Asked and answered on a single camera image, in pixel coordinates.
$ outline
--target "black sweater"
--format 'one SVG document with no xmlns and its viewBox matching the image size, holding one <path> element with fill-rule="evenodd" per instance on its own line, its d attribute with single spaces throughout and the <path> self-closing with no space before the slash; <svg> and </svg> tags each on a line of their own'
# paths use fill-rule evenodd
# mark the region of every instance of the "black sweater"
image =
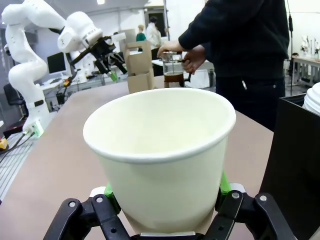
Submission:
<svg viewBox="0 0 320 240">
<path fill-rule="evenodd" d="M 209 0 L 179 37 L 203 45 L 217 77 L 283 77 L 289 30 L 285 0 Z"/>
</svg>

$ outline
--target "computer monitor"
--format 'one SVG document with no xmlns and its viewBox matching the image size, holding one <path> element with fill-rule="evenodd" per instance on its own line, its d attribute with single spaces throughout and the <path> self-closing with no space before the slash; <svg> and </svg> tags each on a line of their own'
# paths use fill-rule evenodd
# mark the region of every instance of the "computer monitor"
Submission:
<svg viewBox="0 0 320 240">
<path fill-rule="evenodd" d="M 50 74 L 59 74 L 67 72 L 66 57 L 63 52 L 47 57 Z"/>
</svg>

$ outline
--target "black cable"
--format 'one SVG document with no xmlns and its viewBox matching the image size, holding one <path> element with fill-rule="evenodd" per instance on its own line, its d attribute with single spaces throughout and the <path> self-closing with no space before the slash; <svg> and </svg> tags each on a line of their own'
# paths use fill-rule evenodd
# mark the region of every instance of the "black cable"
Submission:
<svg viewBox="0 0 320 240">
<path fill-rule="evenodd" d="M 26 143 L 33 135 L 35 135 L 35 134 L 36 134 L 36 133 L 33 132 L 23 143 L 21 143 L 20 145 L 17 145 L 17 144 L 21 141 L 21 139 L 25 136 L 25 134 L 22 135 L 22 137 L 19 138 L 19 140 L 14 144 L 14 146 L 13 146 L 12 148 L 8 149 L 6 152 L 1 152 L 0 155 L 4 154 L 4 156 L 1 158 L 0 164 L 1 164 L 2 161 L 5 159 L 5 157 L 8 155 L 8 153 L 10 153 L 11 151 L 13 151 L 13 150 L 15 150 L 15 149 L 17 149 L 17 148 L 20 148 L 23 144 L 25 144 L 25 143 Z"/>
<path fill-rule="evenodd" d="M 287 4 L 288 4 L 288 10 L 289 10 L 289 31 L 291 33 L 291 59 L 292 56 L 294 54 L 294 39 L 293 39 L 293 31 L 294 31 L 294 24 L 292 22 L 292 17 L 291 17 L 291 12 L 290 12 L 290 6 L 289 6 L 289 0 L 286 0 Z M 292 96 L 292 87 L 294 84 L 294 73 L 293 71 L 295 70 L 295 65 L 293 64 L 293 69 L 292 69 L 292 76 L 291 76 L 291 87 L 290 87 L 290 95 Z"/>
</svg>

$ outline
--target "person in black sweater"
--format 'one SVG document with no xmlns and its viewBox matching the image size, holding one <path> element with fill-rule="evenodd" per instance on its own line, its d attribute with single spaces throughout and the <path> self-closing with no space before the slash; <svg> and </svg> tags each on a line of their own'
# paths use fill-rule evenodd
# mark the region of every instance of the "person in black sweater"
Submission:
<svg viewBox="0 0 320 240">
<path fill-rule="evenodd" d="M 285 0 L 209 0 L 178 40 L 158 51 L 188 51 L 183 68 L 193 73 L 207 59 L 216 92 L 234 108 L 270 129 L 285 96 L 284 59 L 289 29 Z"/>
</svg>

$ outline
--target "person in white shirt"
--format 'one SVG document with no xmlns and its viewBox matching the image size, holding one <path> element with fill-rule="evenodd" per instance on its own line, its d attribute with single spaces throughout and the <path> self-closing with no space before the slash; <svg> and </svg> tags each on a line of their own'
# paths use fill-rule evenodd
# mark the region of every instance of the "person in white shirt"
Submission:
<svg viewBox="0 0 320 240">
<path fill-rule="evenodd" d="M 157 17 L 152 16 L 146 28 L 146 39 L 151 43 L 152 60 L 158 59 L 157 53 L 162 45 L 161 33 L 156 27 Z"/>
</svg>

